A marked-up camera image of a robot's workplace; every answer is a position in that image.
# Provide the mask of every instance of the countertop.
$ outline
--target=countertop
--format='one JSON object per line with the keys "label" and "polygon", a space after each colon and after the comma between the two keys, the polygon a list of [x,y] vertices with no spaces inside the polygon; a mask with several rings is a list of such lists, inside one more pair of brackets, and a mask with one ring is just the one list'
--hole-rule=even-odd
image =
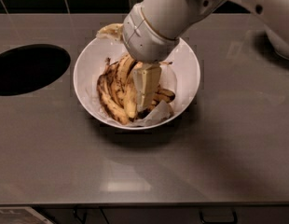
{"label": "countertop", "polygon": [[0,96],[0,205],[289,203],[289,62],[249,14],[213,14],[183,39],[201,69],[194,102],[145,132],[102,124],[78,102],[76,59],[125,15],[0,15],[0,52],[53,44],[69,69]]}

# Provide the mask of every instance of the black oval object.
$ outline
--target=black oval object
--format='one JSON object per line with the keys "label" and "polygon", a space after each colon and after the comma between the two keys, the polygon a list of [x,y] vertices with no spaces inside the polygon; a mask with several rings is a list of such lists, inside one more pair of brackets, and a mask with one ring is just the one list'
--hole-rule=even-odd
{"label": "black oval object", "polygon": [[0,54],[0,95],[39,90],[58,79],[69,67],[65,49],[48,44],[23,46]]}

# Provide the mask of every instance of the drawer handle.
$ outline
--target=drawer handle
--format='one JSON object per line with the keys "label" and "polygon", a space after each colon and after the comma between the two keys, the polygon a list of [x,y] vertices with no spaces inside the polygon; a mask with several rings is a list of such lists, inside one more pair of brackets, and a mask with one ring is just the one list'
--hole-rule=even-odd
{"label": "drawer handle", "polygon": [[203,218],[202,212],[200,212],[200,221],[202,224],[237,224],[238,218],[237,218],[236,212],[232,212],[232,216],[234,217],[234,219],[232,221],[229,221],[229,222],[213,222],[213,221],[206,221]]}

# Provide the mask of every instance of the white plate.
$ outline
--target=white plate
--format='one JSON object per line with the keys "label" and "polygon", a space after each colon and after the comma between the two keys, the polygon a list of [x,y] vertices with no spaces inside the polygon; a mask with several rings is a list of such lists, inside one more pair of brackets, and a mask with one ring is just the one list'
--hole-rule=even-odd
{"label": "white plate", "polygon": [[105,59],[111,63],[117,61],[127,52],[123,44],[109,39],[94,39],[82,51],[76,61],[74,70],[74,87],[78,100],[96,119],[108,125],[126,130],[146,130],[167,123],[179,116],[194,99],[200,84],[200,66],[191,47],[180,39],[179,45],[172,51],[166,61],[172,62],[171,69],[176,75],[177,84],[174,99],[174,116],[159,124],[148,127],[128,127],[108,118],[98,106],[96,81],[105,67]]}

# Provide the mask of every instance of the gray countertop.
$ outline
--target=gray countertop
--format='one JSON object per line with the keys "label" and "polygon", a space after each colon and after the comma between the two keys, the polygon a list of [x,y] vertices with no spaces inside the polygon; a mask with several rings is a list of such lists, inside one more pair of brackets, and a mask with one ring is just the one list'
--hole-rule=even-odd
{"label": "gray countertop", "polygon": [[0,205],[289,203],[289,62],[260,21],[213,14],[183,35],[201,83],[173,122],[127,132],[74,92],[81,50],[124,15],[0,15],[0,52],[49,43],[71,65],[54,83],[0,96]]}

